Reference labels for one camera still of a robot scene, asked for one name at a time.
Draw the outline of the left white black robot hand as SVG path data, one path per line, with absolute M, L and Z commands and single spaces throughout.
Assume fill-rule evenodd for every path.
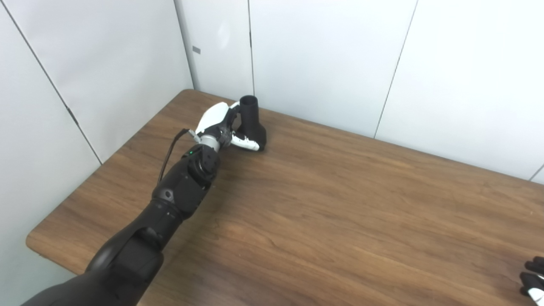
M 264 151 L 264 143 L 232 127 L 237 116 L 241 116 L 241 109 L 241 102 L 237 101 L 231 106 L 219 102 L 206 110 L 196 128 L 196 143 L 211 147 L 216 153 L 230 145 L 249 151 Z

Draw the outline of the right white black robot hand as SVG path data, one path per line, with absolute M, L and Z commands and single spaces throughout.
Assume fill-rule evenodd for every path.
M 544 305 L 544 258 L 535 256 L 526 261 L 524 267 L 529 272 L 521 272 L 519 279 L 522 287 L 519 289 L 522 295 L 529 297 L 537 306 Z

